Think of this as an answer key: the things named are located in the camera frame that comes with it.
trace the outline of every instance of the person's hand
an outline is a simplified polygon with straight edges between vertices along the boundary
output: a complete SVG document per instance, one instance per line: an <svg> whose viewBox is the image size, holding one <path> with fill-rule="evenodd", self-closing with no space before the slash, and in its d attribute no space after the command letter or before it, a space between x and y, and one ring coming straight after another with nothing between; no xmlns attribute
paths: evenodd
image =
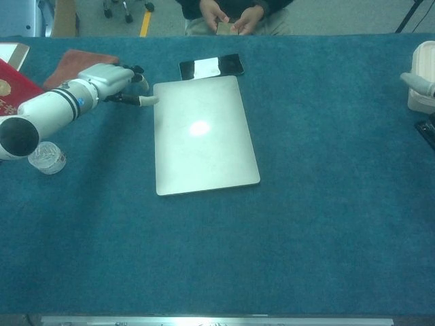
<svg viewBox="0 0 435 326"><path fill-rule="evenodd" d="M219 5L214 0L201 0L199 2L199 8L201 9L205 22L214 32L218 30L218 19L222 22L230 21L230 18L220 9Z"/></svg>
<svg viewBox="0 0 435 326"><path fill-rule="evenodd" d="M231 29L238 31L239 35L252 34L263 15L264 10L261 5L249 7L242 13L240 19L234 23Z"/></svg>

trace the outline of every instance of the black smartphone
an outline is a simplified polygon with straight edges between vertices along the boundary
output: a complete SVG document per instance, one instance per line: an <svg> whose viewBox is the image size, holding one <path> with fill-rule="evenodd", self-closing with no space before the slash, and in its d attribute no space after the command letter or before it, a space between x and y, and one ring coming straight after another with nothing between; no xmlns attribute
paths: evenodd
<svg viewBox="0 0 435 326"><path fill-rule="evenodd" d="M417 122L415 127L435 151L435 113L429 115L427 121Z"/></svg>
<svg viewBox="0 0 435 326"><path fill-rule="evenodd" d="M183 80L241 75L244 73L238 54L181 62L179 70Z"/></svg>

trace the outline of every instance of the water bottle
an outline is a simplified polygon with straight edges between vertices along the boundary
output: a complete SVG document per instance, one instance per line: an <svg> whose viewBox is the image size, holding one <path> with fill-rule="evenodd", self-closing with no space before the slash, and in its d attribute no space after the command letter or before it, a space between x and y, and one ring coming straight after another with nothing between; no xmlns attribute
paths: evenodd
<svg viewBox="0 0 435 326"><path fill-rule="evenodd" d="M62 170L67 163L67 157L55 144L43 141L36 150L28 156L30 164L45 175L53 175Z"/></svg>

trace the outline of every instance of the red book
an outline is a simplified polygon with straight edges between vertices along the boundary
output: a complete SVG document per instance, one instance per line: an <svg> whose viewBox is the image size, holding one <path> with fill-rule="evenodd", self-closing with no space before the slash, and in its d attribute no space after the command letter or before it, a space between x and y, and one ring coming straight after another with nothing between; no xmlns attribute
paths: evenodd
<svg viewBox="0 0 435 326"><path fill-rule="evenodd" d="M0 59L0 115L16 114L21 103L44 90Z"/></svg>

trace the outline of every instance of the white robotic arm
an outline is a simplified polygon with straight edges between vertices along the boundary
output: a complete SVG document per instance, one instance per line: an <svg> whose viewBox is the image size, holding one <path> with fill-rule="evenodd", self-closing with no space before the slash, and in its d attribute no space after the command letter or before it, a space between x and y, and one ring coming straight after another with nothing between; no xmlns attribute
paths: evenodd
<svg viewBox="0 0 435 326"><path fill-rule="evenodd" d="M18 114L0 117L0 161L24 158L39 142L96 107L99 101L115 101L148 106L155 96L121 93L130 83L148 84L140 67L121 67L99 63L83 70L59 87L49 90L18 108Z"/></svg>
<svg viewBox="0 0 435 326"><path fill-rule="evenodd" d="M424 96L435 97L435 83L431 83L414 73L403 73L400 75L400 79L417 93Z"/></svg>

